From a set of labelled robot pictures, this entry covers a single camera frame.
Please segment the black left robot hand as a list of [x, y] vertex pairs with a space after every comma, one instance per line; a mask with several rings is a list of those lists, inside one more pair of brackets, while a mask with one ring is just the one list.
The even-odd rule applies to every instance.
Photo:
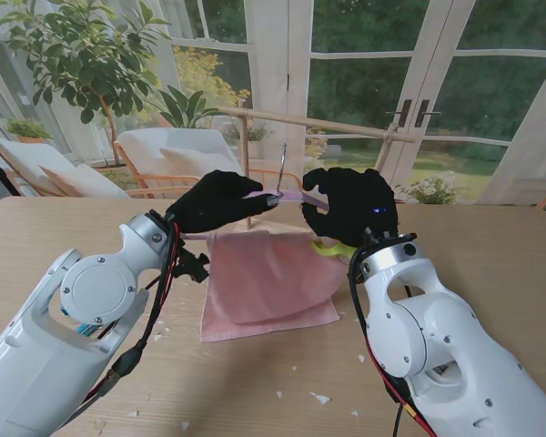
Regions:
[[278, 197], [262, 190], [253, 179], [215, 170], [172, 204], [165, 219], [185, 234], [209, 232], [275, 208]]

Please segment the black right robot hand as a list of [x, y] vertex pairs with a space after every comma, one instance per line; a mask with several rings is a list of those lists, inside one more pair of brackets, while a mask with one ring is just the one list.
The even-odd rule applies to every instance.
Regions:
[[328, 197], [327, 213], [308, 203], [302, 205], [304, 219], [319, 237], [358, 248], [364, 244], [366, 229], [376, 238], [398, 233], [394, 192], [374, 169], [359, 173], [351, 168], [317, 168], [304, 175], [302, 187], [316, 188]]

